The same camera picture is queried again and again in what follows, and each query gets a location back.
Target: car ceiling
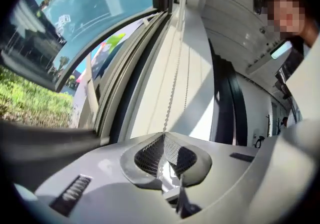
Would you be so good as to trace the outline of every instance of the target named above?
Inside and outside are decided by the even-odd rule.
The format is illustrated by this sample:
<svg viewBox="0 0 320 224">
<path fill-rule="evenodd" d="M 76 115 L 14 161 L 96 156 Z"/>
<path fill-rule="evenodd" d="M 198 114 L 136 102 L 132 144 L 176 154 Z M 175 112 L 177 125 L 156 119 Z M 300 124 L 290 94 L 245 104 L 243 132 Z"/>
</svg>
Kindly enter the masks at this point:
<svg viewBox="0 0 320 224">
<path fill-rule="evenodd" d="M 206 0 L 201 16 L 215 53 L 231 61 L 238 73 L 260 85 L 289 109 L 288 102 L 274 86 L 275 73 L 288 54 L 271 59 L 255 73 L 246 73 L 249 66 L 280 40 L 279 33 L 274 32 L 266 17 L 254 14 L 253 0 Z"/>
</svg>

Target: person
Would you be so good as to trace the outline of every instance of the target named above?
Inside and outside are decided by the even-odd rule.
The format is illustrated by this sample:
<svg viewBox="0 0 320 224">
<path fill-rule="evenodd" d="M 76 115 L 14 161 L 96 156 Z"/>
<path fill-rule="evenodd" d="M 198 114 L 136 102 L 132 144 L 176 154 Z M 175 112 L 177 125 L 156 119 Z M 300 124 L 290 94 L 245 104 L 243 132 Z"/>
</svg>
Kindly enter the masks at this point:
<svg viewBox="0 0 320 224">
<path fill-rule="evenodd" d="M 300 36 L 308 47 L 312 47 L 319 29 L 304 0 L 263 0 L 268 20 L 283 37 Z"/>
</svg>

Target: window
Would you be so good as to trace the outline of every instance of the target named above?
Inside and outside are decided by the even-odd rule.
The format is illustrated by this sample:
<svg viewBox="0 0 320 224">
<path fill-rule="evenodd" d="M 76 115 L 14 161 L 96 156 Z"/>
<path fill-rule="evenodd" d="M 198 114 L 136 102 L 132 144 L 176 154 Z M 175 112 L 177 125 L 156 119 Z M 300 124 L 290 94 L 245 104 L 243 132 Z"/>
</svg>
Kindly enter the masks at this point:
<svg viewBox="0 0 320 224">
<path fill-rule="evenodd" d="M 123 43 L 142 24 L 142 19 L 132 22 L 89 53 L 93 80 L 102 78 Z M 1 67 L 0 118 L 34 126 L 89 128 L 92 112 L 87 100 L 88 82 L 84 79 L 85 63 L 86 60 L 77 66 L 61 93 L 35 85 Z"/>
<path fill-rule="evenodd" d="M 106 29 L 153 7 L 153 0 L 18 0 L 0 39 L 20 74 L 57 82 L 76 55 Z"/>
</svg>

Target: grass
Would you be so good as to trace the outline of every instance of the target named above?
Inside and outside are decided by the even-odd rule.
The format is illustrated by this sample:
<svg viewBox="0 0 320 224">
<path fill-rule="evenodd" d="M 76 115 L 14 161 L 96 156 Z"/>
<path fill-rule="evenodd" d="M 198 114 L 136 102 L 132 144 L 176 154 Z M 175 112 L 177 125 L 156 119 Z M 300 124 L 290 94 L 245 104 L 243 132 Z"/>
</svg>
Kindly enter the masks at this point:
<svg viewBox="0 0 320 224">
<path fill-rule="evenodd" d="M 0 119 L 31 126 L 68 127 L 73 97 L 55 93 L 0 67 Z"/>
</svg>

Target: window glass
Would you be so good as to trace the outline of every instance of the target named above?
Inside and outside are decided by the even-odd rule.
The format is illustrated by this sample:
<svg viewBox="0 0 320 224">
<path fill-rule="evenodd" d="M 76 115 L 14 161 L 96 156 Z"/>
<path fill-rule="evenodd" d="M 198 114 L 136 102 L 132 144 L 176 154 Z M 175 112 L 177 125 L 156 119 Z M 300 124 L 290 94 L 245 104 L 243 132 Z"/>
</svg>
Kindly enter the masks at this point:
<svg viewBox="0 0 320 224">
<path fill-rule="evenodd" d="M 137 20 L 100 43 L 90 53 L 94 80 L 101 78 L 122 44 L 143 24 Z M 86 101 L 86 61 L 70 75 L 61 93 L 38 86 L 0 66 L 0 119 L 42 127 L 90 128 Z"/>
<path fill-rule="evenodd" d="M 2 30 L 1 54 L 55 82 L 97 35 L 152 6 L 152 0 L 18 0 Z"/>
</svg>

